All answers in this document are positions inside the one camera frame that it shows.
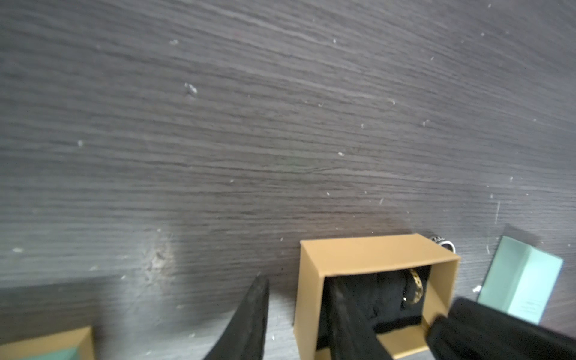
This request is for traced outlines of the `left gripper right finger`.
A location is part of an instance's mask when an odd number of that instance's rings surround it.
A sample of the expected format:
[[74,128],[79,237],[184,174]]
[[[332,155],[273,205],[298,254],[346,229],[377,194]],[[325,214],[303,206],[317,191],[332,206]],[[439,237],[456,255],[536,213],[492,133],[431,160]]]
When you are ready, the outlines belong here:
[[392,359],[340,278],[328,280],[331,359]]

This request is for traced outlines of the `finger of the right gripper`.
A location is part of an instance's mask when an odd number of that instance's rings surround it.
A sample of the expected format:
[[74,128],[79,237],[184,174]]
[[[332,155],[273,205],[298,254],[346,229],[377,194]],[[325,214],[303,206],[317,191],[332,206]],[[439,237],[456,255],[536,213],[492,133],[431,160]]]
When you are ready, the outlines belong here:
[[426,337],[435,359],[574,359],[575,339],[467,298],[438,316]]

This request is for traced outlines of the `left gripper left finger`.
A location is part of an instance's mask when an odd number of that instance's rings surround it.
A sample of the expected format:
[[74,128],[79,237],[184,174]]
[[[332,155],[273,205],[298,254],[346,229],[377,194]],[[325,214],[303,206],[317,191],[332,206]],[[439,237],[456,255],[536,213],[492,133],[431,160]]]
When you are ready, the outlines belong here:
[[269,294],[269,279],[256,276],[222,336],[205,359],[263,359]]

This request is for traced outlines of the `mint green box lid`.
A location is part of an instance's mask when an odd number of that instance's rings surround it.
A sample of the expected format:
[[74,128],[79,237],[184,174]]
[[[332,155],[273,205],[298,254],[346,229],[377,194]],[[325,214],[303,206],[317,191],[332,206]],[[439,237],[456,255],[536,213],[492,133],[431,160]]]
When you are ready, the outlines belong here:
[[563,259],[502,237],[478,303],[538,325],[560,275]]

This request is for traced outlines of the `tan ring box base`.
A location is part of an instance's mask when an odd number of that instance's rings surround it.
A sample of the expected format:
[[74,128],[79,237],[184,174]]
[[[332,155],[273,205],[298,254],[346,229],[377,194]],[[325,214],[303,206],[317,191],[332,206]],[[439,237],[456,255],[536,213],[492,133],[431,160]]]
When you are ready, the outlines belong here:
[[318,349],[321,304],[327,278],[430,267],[420,324],[379,334],[393,359],[428,350],[432,323],[449,312],[461,258],[419,234],[301,241],[294,335],[301,359],[329,359]]

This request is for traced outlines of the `mint green box left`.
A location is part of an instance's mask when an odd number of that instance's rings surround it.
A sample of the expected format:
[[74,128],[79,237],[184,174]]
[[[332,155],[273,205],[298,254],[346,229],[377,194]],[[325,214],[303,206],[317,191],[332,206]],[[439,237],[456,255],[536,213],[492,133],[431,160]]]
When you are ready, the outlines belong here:
[[1,345],[1,359],[95,359],[92,328]]

